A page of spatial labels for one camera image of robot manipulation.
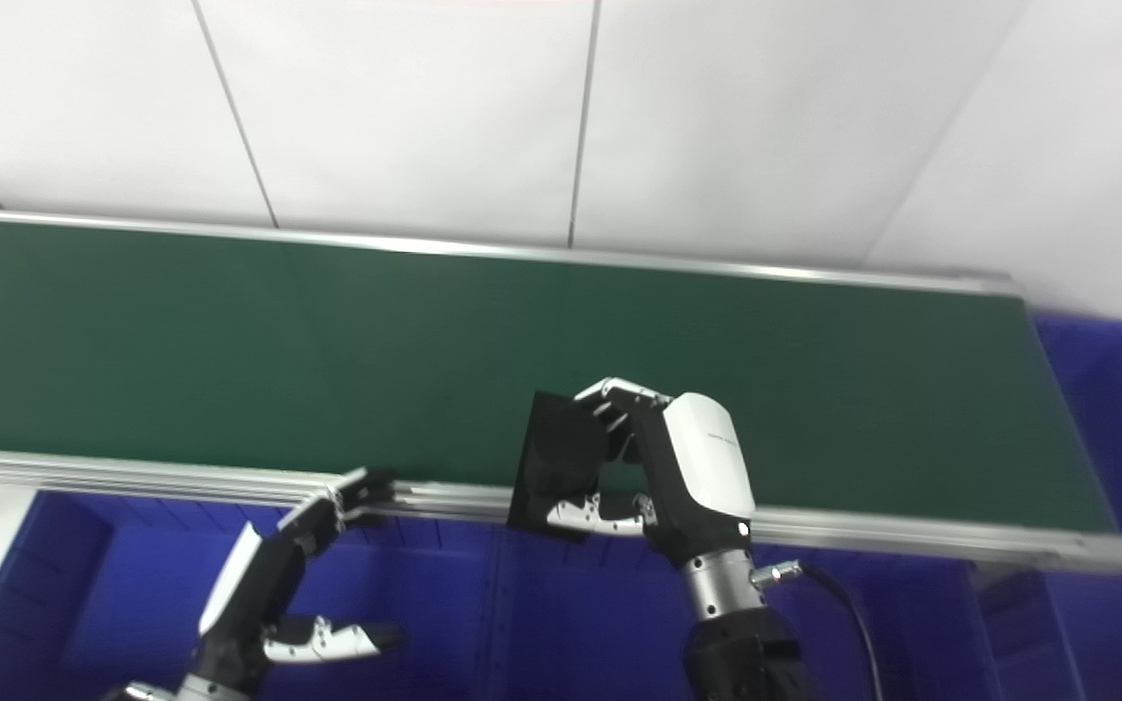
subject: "robotic hand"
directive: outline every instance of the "robotic hand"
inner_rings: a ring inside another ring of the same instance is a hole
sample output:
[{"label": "robotic hand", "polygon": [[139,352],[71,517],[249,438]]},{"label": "robotic hand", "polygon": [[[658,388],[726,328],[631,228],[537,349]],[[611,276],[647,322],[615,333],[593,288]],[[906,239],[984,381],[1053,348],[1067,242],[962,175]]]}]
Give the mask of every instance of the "robotic hand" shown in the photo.
[{"label": "robotic hand", "polygon": [[374,524],[368,507],[392,498],[390,471],[358,469],[285,515],[275,534],[263,537],[246,524],[210,591],[181,689],[131,683],[103,701],[248,701],[273,665],[350,661],[401,645],[399,626],[284,615],[307,559],[328,550],[347,524]]},{"label": "robotic hand", "polygon": [[[617,459],[642,465],[650,494],[601,498],[600,467]],[[618,378],[574,398],[535,394],[508,527],[645,536],[690,590],[683,666],[698,700],[816,700],[797,639],[752,577],[754,510],[734,423],[708,396]]]}]

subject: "blue crate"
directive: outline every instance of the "blue crate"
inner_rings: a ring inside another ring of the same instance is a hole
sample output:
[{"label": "blue crate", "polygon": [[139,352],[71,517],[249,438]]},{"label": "blue crate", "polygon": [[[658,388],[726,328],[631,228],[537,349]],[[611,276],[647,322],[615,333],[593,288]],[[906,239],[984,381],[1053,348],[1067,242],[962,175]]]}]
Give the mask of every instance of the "blue crate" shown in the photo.
[{"label": "blue crate", "polygon": [[[98,698],[182,679],[195,621],[240,525],[280,509],[43,494],[0,572],[0,701]],[[967,564],[757,546],[830,569],[872,621],[892,698],[997,701]],[[771,590],[828,698],[870,698],[844,609],[808,582]],[[681,578],[638,538],[570,545],[495,525],[390,519],[346,534],[293,607],[401,622],[374,661],[277,667],[263,698],[615,701],[689,698]]]}]

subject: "cable connector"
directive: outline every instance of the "cable connector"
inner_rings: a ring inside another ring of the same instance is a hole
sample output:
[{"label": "cable connector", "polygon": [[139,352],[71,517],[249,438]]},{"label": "cable connector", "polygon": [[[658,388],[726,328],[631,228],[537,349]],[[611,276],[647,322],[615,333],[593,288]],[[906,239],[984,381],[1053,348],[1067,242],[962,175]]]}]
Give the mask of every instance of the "cable connector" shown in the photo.
[{"label": "cable connector", "polygon": [[752,585],[756,589],[766,589],[801,575],[802,564],[799,564],[799,560],[787,560],[784,563],[767,564],[765,568],[752,570]]}]

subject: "black cable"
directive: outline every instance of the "black cable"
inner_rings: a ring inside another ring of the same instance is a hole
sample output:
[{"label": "black cable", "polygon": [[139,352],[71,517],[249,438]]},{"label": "black cable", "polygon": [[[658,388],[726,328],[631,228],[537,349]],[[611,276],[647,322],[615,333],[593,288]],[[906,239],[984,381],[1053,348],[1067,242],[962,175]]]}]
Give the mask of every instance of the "black cable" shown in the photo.
[{"label": "black cable", "polygon": [[803,563],[799,564],[799,569],[804,573],[804,577],[822,587],[825,591],[834,596],[834,599],[838,599],[838,602],[842,602],[843,607],[846,608],[846,612],[850,614],[855,627],[859,629],[859,638],[864,642],[864,656],[867,657],[868,683],[873,688],[873,698],[876,701],[885,701],[885,697],[882,695],[882,673],[877,668],[876,652],[873,649],[873,636],[868,635],[868,626],[864,622],[864,616],[859,615],[859,607],[856,607],[852,596],[846,592],[842,584],[838,584],[837,579],[830,577],[824,569],[815,564]]}]

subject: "white wall panel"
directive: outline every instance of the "white wall panel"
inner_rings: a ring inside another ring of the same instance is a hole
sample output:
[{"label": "white wall panel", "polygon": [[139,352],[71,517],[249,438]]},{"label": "white wall panel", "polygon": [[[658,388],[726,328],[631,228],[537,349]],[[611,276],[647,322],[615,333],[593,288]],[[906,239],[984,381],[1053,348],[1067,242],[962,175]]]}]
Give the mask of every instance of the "white wall panel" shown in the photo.
[{"label": "white wall panel", "polygon": [[591,3],[202,8],[280,225],[564,245]]},{"label": "white wall panel", "polygon": [[268,222],[188,0],[0,0],[0,200]]},{"label": "white wall panel", "polygon": [[1122,3],[1030,4],[868,262],[1122,316]]},{"label": "white wall panel", "polygon": [[1022,6],[606,0],[576,246],[857,262]]}]

